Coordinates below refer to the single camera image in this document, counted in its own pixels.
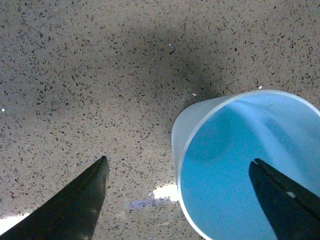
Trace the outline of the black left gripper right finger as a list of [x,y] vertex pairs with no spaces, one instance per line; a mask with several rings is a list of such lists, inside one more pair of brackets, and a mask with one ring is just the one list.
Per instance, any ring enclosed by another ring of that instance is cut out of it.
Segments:
[[320,238],[320,197],[260,158],[248,170],[255,195],[278,240]]

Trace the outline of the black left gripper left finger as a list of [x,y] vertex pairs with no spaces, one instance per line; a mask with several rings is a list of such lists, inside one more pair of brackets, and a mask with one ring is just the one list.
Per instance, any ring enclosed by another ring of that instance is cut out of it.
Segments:
[[106,196],[109,163],[100,157],[2,240],[90,240]]

